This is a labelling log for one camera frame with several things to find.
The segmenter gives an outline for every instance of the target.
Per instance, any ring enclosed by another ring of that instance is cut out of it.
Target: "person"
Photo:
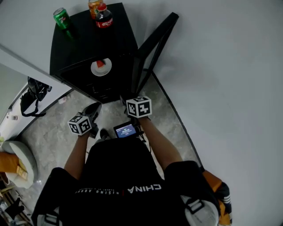
[[[194,161],[147,117],[139,119],[164,172],[139,138],[103,138],[85,153],[79,136],[64,169],[52,170],[35,206],[34,225],[217,225],[219,204]]]

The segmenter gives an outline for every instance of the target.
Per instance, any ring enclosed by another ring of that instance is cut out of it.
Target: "red bottle cap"
[[[104,11],[107,9],[107,6],[105,3],[100,3],[99,6],[97,7],[98,11]]]

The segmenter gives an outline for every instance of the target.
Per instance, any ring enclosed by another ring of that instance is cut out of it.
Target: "cola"
[[[99,11],[96,14],[97,27],[99,28],[110,27],[113,24],[113,17],[112,17],[112,13],[109,10],[107,10],[106,4],[105,3],[99,4],[97,10]]]

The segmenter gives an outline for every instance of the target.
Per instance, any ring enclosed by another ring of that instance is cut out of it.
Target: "black sleeve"
[[[177,195],[212,202],[220,214],[219,202],[194,161],[171,163],[164,172],[167,187]]]
[[[37,200],[31,219],[37,225],[38,215],[44,215],[70,197],[76,190],[78,180],[73,178],[66,170],[54,168],[45,183]]]

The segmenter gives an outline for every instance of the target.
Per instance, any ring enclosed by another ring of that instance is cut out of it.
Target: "black t-shirt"
[[[32,220],[34,225],[189,225],[196,208],[188,203],[197,200],[202,200],[197,208],[208,203],[212,218],[218,218],[218,201],[195,162],[172,163],[164,177],[140,139],[103,141],[91,148],[80,180],[62,168],[52,170]],[[202,221],[203,214],[207,210],[195,217]]]

